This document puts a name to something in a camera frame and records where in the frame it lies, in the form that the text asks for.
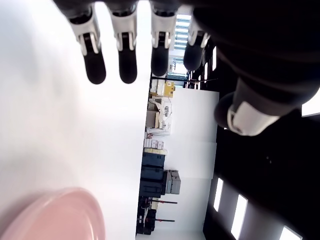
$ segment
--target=ceiling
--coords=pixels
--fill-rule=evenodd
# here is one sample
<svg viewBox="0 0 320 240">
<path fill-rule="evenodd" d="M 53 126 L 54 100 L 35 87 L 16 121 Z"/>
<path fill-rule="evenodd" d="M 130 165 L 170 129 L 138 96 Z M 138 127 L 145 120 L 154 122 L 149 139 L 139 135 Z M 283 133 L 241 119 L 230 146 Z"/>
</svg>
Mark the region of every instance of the ceiling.
<svg viewBox="0 0 320 240">
<path fill-rule="evenodd" d="M 221 60 L 209 75 L 218 80 L 207 82 L 206 89 L 220 92 L 220 98 L 235 90 L 237 76 Z M 278 215 L 303 239 L 316 239 L 319 136 L 319 116 L 301 117 L 300 109 L 255 137 L 218 127 L 214 174 L 249 202 Z M 211 213 L 206 221 L 212 221 Z"/>
</svg>

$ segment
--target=cardboard box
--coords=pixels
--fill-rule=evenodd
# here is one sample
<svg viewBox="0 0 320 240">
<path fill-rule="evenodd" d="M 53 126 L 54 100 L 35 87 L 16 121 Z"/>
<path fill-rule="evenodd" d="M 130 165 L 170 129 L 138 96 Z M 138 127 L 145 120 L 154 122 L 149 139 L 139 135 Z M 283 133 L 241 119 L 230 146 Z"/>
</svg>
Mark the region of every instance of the cardboard box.
<svg viewBox="0 0 320 240">
<path fill-rule="evenodd" d="M 168 154 L 168 151 L 167 151 L 167 150 L 160 150 L 160 154 L 161 154 L 161 155 L 167 155 L 167 154 Z"/>
<path fill-rule="evenodd" d="M 158 141 L 158 147 L 157 149 L 162 150 L 163 149 L 163 142 L 162 141 Z"/>
<path fill-rule="evenodd" d="M 152 149 L 152 153 L 153 153 L 153 154 L 160 154 L 160 150 L 158 150 L 158 149 Z"/>
<path fill-rule="evenodd" d="M 156 148 L 156 140 L 152 140 L 151 148 L 153 148 L 153 149 Z"/>
<path fill-rule="evenodd" d="M 146 111 L 145 126 L 147 128 L 158 128 L 159 127 L 159 114 L 158 110 Z"/>
<path fill-rule="evenodd" d="M 144 149 L 144 152 L 145 152 L 145 153 L 152 154 L 152 148 L 145 148 L 145 149 Z"/>
<path fill-rule="evenodd" d="M 173 81 L 167 81 L 164 86 L 164 96 L 168 98 L 173 98 L 175 90 L 175 83 Z"/>
</svg>

